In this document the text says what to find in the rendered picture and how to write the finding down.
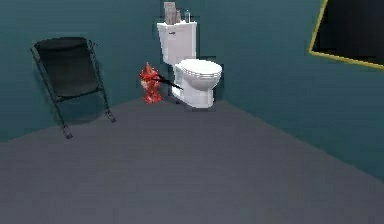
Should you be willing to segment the yellow framed dark picture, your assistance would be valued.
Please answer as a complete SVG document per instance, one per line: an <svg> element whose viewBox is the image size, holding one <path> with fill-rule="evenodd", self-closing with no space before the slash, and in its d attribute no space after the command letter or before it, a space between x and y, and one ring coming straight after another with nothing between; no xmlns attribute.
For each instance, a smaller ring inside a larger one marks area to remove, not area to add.
<svg viewBox="0 0 384 224"><path fill-rule="evenodd" d="M384 0L323 0L308 52L384 70Z"/></svg>

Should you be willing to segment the white toilet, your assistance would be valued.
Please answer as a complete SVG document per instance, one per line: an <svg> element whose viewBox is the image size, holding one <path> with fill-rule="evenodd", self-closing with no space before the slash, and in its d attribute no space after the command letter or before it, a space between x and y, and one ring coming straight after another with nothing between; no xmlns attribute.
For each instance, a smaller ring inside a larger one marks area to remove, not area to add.
<svg viewBox="0 0 384 224"><path fill-rule="evenodd" d="M212 107L213 90L223 68L216 62L197 58L197 23L181 21L168 25L162 22L156 26L163 62L173 70L173 96L194 108Z"/></svg>

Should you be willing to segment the black garbage can on stilts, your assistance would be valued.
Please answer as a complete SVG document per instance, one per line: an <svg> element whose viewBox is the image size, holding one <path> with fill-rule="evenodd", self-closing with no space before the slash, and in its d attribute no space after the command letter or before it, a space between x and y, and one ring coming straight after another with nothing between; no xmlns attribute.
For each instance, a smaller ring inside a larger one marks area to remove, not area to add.
<svg viewBox="0 0 384 224"><path fill-rule="evenodd" d="M64 101L101 92L105 115L111 122L116 121L101 78L95 46L95 42L84 37L58 37L37 41L30 48L67 139L73 135L59 106Z"/></svg>

